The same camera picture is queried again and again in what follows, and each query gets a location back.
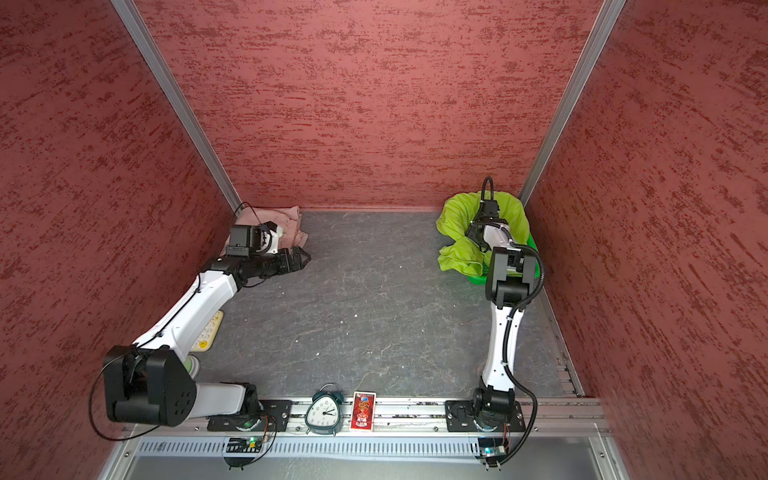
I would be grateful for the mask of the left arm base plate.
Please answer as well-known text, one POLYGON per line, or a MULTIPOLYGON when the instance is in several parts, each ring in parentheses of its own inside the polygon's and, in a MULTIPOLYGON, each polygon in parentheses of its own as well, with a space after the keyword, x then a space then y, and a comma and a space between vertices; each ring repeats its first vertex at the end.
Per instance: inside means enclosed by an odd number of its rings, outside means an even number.
POLYGON ((265 431, 284 432, 290 418, 291 400, 261 400, 257 414, 213 416, 208 419, 209 432, 250 433, 265 431))

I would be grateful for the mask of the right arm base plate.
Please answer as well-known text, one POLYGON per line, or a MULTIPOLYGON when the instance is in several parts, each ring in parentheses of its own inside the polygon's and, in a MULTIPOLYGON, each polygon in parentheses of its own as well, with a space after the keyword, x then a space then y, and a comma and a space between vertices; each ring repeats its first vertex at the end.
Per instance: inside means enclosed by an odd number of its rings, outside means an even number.
POLYGON ((526 428, 519 402, 515 402, 509 412, 503 413, 488 407, 476 408, 470 400, 448 400, 445 402, 445 417, 451 433, 522 433, 526 428))

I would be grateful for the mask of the lime green shorts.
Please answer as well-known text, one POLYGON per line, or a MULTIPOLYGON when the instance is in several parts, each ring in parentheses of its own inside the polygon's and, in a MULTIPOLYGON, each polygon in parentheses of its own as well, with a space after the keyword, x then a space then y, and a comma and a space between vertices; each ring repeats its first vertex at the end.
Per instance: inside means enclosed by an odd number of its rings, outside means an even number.
MULTIPOLYGON (((531 245, 530 224, 521 201, 507 192, 495 193, 494 199, 499 205, 501 218, 509 224, 514 241, 531 245)), ((479 192, 459 193, 445 202, 436 226, 438 232, 450 238, 453 243, 439 251, 438 263, 442 271, 456 270, 468 277, 482 277, 486 274, 491 252, 483 253, 466 236, 480 208, 480 202, 479 192)))

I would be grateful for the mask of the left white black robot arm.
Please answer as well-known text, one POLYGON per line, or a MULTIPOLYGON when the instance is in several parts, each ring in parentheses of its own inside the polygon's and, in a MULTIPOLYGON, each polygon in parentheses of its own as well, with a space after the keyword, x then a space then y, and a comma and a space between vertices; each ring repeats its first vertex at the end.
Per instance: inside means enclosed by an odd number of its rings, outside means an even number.
POLYGON ((233 226, 223 254, 211 258, 171 309, 131 344, 106 354, 96 382, 104 387, 110 421, 175 427, 194 418, 253 424, 262 417, 255 385, 199 383, 185 362, 210 320, 238 292, 307 266, 310 254, 300 246, 280 247, 280 236, 273 222, 233 226))

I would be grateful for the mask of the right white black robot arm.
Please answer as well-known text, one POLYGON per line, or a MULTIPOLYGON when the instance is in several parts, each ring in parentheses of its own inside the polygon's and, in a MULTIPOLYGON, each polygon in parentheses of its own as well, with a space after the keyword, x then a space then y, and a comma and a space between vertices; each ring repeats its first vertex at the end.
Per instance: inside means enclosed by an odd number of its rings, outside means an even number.
POLYGON ((514 379, 517 336, 525 309, 541 290, 535 250, 514 240, 494 199, 481 199, 466 236, 491 254, 485 296, 491 307, 489 351, 480 384, 474 391, 472 417, 480 431, 500 431, 520 423, 514 379))

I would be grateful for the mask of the pink shorts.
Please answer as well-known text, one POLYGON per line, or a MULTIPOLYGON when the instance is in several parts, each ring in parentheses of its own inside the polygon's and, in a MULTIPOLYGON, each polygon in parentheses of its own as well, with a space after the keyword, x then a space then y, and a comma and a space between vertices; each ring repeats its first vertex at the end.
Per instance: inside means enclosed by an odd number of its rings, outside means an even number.
POLYGON ((256 228, 253 234, 255 245, 253 249, 260 252, 262 246, 262 232, 260 225, 273 221, 283 228, 283 236, 279 241, 279 249, 292 246, 304 247, 308 235, 300 229, 302 215, 298 206, 291 208, 263 209, 249 205, 242 205, 236 216, 235 224, 240 226, 252 226, 256 228))

